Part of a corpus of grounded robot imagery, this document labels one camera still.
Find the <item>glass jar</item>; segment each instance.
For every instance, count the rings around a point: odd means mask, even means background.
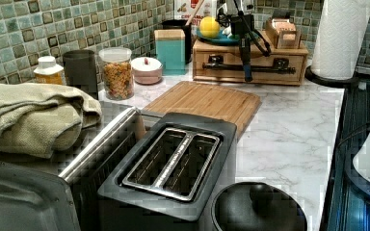
[[[100,71],[107,98],[123,100],[134,95],[131,54],[130,49],[123,47],[106,48],[99,52]]]

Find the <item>white lid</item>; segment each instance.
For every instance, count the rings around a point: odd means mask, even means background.
[[[101,60],[108,63],[119,63],[128,61],[131,58],[132,51],[124,47],[111,47],[100,50],[98,55]]]
[[[34,70],[37,74],[51,75],[63,70],[63,67],[56,64],[56,59],[53,56],[43,56],[38,58],[38,67]]]
[[[151,71],[161,68],[161,62],[149,57],[140,57],[131,61],[131,66],[140,71]]]

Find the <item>teal canister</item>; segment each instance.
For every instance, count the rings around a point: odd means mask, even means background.
[[[185,74],[185,34],[181,29],[156,30],[157,60],[163,65],[163,75]]]

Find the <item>black pot lid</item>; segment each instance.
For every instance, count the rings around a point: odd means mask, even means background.
[[[300,205],[265,183],[241,182],[216,195],[212,218],[218,230],[301,231],[307,221]]]

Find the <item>mosaic tile backsplash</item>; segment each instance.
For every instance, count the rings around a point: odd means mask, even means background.
[[[322,0],[254,1],[256,28],[275,8],[288,9],[311,57]],[[125,46],[134,57],[152,55],[152,32],[173,9],[173,0],[0,0],[0,83],[33,81],[39,57],[69,50]],[[358,62],[370,65],[370,23]]]

